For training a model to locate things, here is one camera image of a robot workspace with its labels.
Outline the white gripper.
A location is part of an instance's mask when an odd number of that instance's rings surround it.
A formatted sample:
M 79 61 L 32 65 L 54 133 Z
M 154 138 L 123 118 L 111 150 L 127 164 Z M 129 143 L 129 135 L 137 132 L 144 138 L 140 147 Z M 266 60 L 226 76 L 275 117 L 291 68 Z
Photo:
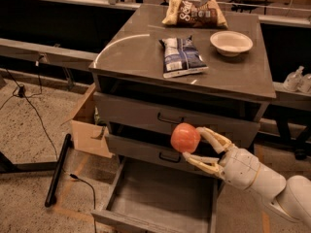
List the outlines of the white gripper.
M 183 152 L 182 156 L 191 165 L 207 174 L 219 176 L 228 184 L 245 190 L 256 178 L 260 167 L 259 159 L 245 149 L 233 147 L 233 143 L 225 136 L 207 127 L 197 127 L 196 131 L 214 149 L 216 153 L 226 151 L 220 161 L 216 157 L 204 157 Z

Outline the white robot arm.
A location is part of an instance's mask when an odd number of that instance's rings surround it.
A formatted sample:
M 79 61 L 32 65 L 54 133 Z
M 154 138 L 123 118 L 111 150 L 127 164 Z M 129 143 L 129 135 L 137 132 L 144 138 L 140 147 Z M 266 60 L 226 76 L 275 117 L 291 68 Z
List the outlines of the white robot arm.
M 193 154 L 201 138 L 223 157 L 217 159 Z M 256 192 L 263 205 L 276 215 L 311 226 L 309 179 L 296 175 L 286 180 L 249 151 L 238 148 L 227 137 L 206 127 L 188 125 L 183 129 L 180 149 L 184 159 L 194 167 L 236 188 Z

